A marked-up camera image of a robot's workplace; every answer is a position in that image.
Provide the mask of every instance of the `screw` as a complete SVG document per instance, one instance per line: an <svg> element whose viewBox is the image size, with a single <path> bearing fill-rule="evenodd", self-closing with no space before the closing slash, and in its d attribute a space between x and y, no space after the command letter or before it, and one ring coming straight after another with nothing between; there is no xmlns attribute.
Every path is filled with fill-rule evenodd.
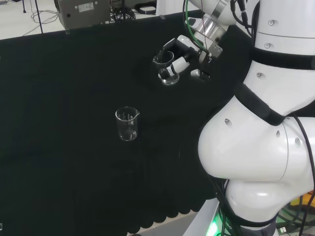
<svg viewBox="0 0 315 236"><path fill-rule="evenodd" d="M225 119L224 122L225 122L225 124L228 125L228 126L231 126L231 125L232 125L232 123L231 123L231 121L230 121L229 119Z"/></svg>

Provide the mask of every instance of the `gray equipment box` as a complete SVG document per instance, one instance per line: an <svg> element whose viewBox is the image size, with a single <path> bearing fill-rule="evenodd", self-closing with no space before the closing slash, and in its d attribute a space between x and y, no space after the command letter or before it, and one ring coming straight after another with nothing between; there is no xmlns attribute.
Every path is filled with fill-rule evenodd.
<svg viewBox="0 0 315 236"><path fill-rule="evenodd" d="M108 0L54 0L61 24L66 30L105 24L110 20Z"/></svg>

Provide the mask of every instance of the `black cloth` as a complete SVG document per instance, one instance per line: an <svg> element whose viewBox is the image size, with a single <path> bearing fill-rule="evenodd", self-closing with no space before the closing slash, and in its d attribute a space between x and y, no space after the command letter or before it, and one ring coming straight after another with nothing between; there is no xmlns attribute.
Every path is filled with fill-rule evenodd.
<svg viewBox="0 0 315 236"><path fill-rule="evenodd" d="M186 34L181 14L0 41L0 222L6 236L125 236L215 197L202 126L250 66L230 27L212 81L163 87L154 55ZM115 111L141 113L119 139Z"/></svg>

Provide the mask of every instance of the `black band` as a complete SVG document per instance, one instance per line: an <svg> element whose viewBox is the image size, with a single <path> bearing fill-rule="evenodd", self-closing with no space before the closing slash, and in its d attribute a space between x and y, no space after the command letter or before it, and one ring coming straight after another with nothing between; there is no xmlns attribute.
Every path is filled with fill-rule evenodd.
<svg viewBox="0 0 315 236"><path fill-rule="evenodd" d="M264 101L253 93L246 85L240 84L235 91L235 97L248 110L273 126L281 124L285 117L272 110Z"/></svg>
<svg viewBox="0 0 315 236"><path fill-rule="evenodd" d="M274 67L296 70L315 70L315 56L275 53L252 48L251 58L258 63Z"/></svg>
<svg viewBox="0 0 315 236"><path fill-rule="evenodd" d="M220 211L222 210L222 208L220 207L219 209L219 217L222 220L222 216L220 215ZM237 225L241 225L241 226L246 226L246 227L253 227L253 228L259 228L259 227L264 227L267 226L269 224L271 224L272 222L275 222L277 219L278 214L275 215L275 217L273 217L272 219L265 221L265 222L253 222L253 221L248 221L245 220L235 214L231 214L229 211L227 210L223 210L225 216L227 217L226 221L232 221L233 223L236 223Z"/></svg>

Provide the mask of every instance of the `white wall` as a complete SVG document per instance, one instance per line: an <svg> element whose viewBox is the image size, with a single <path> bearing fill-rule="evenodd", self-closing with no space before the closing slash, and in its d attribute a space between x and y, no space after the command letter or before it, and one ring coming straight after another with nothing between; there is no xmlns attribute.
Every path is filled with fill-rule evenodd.
<svg viewBox="0 0 315 236"><path fill-rule="evenodd" d="M157 0L157 15L168 15L183 11L184 0ZM197 7L189 3L188 10L198 10Z"/></svg>

